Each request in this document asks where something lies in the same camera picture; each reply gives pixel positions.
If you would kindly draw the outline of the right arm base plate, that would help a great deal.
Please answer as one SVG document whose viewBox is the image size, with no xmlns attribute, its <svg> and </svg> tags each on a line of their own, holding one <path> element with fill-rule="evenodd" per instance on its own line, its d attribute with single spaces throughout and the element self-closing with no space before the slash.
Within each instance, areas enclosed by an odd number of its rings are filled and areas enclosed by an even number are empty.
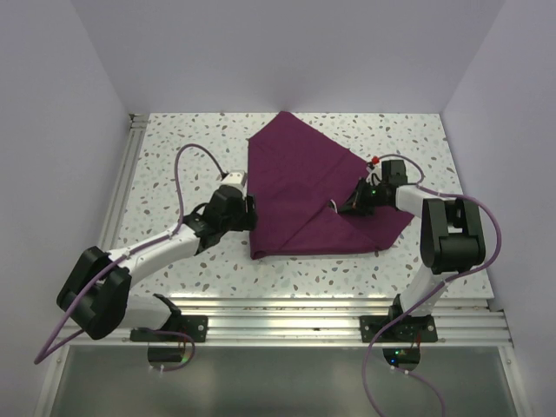
<svg viewBox="0 0 556 417">
<path fill-rule="evenodd" d="M 390 319 L 385 315 L 360 316 L 361 340 L 369 343 L 389 322 Z M 381 333 L 377 341 L 383 343 L 412 343 L 418 341 L 435 343 L 438 339 L 434 318 L 431 315 L 427 315 L 404 318 Z"/>
</svg>

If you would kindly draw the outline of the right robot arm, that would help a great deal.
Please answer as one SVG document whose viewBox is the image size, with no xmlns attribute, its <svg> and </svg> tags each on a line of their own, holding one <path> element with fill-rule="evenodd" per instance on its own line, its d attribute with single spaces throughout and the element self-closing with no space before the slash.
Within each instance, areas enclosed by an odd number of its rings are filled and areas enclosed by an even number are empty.
<svg viewBox="0 0 556 417">
<path fill-rule="evenodd" d="M 450 278 L 483 263 L 486 245 L 476 202 L 462 196 L 427 192 L 421 181 L 407 179 L 403 156 L 375 157 L 338 214 L 370 216 L 389 207 L 420 219 L 422 265 L 409 287 L 396 295 L 384 317 L 362 316 L 364 341 L 403 341 L 422 336 L 437 341 L 432 312 L 446 292 Z"/>
</svg>

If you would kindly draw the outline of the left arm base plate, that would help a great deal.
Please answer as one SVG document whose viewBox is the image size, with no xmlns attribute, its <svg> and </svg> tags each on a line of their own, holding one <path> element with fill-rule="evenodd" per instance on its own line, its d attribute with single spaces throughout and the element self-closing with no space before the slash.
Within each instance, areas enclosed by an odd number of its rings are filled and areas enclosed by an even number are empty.
<svg viewBox="0 0 556 417">
<path fill-rule="evenodd" d="M 209 329 L 206 315 L 172 316 L 161 329 L 135 328 L 129 339 L 133 342 L 178 342 L 186 341 L 187 335 L 194 342 L 205 342 Z"/>
</svg>

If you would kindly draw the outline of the purple cloth mat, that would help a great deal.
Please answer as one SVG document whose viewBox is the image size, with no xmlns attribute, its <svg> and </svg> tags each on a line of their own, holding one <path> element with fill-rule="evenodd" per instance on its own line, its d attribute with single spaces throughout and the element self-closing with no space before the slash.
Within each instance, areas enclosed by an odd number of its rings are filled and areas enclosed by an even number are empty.
<svg viewBox="0 0 556 417">
<path fill-rule="evenodd" d="M 248 141 L 248 193 L 258 216 L 249 235 L 254 260 L 273 255 L 357 255 L 392 247 L 413 220 L 378 208 L 343 215 L 366 163 L 294 115 L 281 112 Z"/>
</svg>

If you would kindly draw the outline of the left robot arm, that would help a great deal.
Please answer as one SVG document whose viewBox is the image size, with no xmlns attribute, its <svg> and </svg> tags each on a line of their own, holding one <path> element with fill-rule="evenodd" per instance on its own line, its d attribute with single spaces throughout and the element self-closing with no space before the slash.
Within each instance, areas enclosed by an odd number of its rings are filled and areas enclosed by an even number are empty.
<svg viewBox="0 0 556 417">
<path fill-rule="evenodd" d="M 207 203 L 151 239 L 103 251 L 82 252 L 57 298 L 57 306 L 91 339 L 119 328 L 129 311 L 129 292 L 141 280 L 175 261 L 199 255 L 228 232 L 252 231 L 257 223 L 255 197 L 220 186 Z"/>
</svg>

